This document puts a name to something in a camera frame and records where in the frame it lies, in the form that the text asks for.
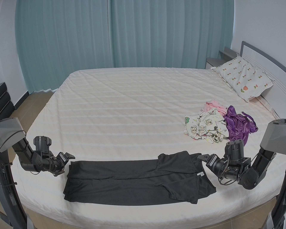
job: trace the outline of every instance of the white wall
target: white wall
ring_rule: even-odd
[[[231,49],[240,53],[242,41],[286,66],[286,0],[235,0]]]
[[[16,2],[0,0],[0,83],[6,83],[14,105],[27,92],[16,48]]]

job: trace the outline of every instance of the bed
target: bed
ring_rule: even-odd
[[[251,115],[259,130],[250,134],[245,155],[259,150],[267,124],[284,108],[275,95],[285,92],[285,69],[242,43],[241,55],[259,64],[275,78],[275,87],[263,97],[246,103],[212,70],[183,68],[111,68],[76,71],[64,81],[40,112],[27,133],[31,143],[38,135],[52,139],[50,150],[75,155],[76,160],[120,161],[157,159],[158,155],[183,150],[224,154],[227,139],[210,144],[184,135],[184,116],[197,115],[206,101],[216,99],[233,105],[238,113]],[[234,183],[221,186],[205,167],[217,192],[188,202],[152,206],[111,206],[64,200],[65,173],[53,177],[24,171],[16,156],[12,173],[22,203],[29,209],[80,228],[199,228],[234,217],[256,207],[280,191],[286,156],[278,154],[266,177],[253,190]]]

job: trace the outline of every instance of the tulip print pillow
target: tulip print pillow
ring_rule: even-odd
[[[240,56],[212,69],[246,102],[273,86],[262,69],[253,67]]]

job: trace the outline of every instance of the purple satin clothing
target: purple satin clothing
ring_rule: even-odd
[[[227,129],[229,130],[229,140],[234,141],[237,139],[243,140],[243,145],[246,145],[249,133],[254,133],[258,131],[253,118],[242,112],[242,114],[236,114],[233,106],[229,106],[227,109],[227,114],[224,116],[227,122]]]

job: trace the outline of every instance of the pink cloth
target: pink cloth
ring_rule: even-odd
[[[201,111],[207,112],[212,108],[216,108],[222,116],[225,116],[227,114],[227,108],[214,99],[212,99],[211,101],[207,101]]]

